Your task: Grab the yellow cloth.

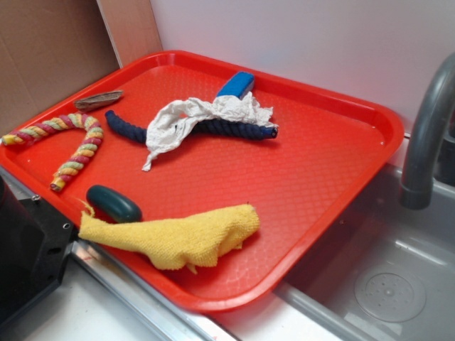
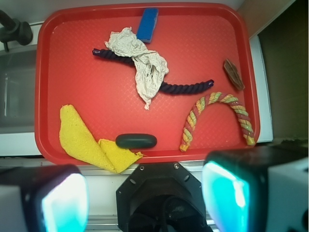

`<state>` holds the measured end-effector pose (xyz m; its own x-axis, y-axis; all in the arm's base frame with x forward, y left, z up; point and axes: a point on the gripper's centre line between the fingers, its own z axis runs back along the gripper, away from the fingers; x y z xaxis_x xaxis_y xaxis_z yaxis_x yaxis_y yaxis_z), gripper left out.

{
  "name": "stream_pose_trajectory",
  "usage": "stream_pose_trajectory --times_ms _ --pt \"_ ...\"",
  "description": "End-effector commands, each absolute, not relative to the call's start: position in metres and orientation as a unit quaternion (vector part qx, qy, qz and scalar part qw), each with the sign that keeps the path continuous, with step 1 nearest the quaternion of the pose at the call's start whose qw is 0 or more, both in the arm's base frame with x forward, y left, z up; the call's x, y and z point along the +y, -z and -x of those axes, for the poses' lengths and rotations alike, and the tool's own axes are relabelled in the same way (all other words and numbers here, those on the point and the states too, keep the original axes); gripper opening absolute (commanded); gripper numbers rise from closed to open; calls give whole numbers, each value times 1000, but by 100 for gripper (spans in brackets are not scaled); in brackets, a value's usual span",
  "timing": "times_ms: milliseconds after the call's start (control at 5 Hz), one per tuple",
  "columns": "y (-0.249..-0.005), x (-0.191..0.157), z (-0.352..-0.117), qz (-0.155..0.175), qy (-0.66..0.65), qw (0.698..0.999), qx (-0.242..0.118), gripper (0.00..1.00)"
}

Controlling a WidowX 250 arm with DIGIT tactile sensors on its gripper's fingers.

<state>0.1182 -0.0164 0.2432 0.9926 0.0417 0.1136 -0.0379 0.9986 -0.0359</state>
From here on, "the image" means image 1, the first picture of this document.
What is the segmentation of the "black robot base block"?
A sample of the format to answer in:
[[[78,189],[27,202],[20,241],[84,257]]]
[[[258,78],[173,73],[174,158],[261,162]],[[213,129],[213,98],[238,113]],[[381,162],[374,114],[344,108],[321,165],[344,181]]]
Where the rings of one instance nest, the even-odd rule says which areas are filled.
[[[44,199],[18,199],[1,180],[1,329],[60,286],[74,224]]]

